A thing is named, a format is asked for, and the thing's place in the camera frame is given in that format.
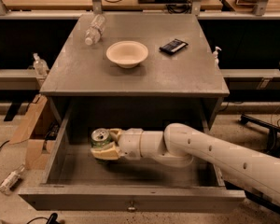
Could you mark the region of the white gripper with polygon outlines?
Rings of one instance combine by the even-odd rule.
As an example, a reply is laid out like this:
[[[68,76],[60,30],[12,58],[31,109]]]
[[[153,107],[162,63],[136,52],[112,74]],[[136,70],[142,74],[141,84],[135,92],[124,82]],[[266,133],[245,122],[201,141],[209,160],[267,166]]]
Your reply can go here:
[[[91,153],[94,158],[105,161],[118,160],[122,154],[127,160],[141,159],[141,136],[142,129],[131,128],[123,131],[120,128],[111,128],[109,130],[112,140],[118,143],[110,143],[104,147],[92,147]]]

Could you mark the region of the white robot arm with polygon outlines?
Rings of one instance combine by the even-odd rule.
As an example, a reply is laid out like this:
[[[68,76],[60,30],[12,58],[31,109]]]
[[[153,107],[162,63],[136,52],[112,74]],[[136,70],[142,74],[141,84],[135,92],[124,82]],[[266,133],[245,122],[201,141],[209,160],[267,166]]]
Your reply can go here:
[[[172,123],[162,132],[99,128],[91,133],[91,153],[97,160],[150,158],[172,167],[186,167],[198,157],[280,204],[280,159],[181,123]]]

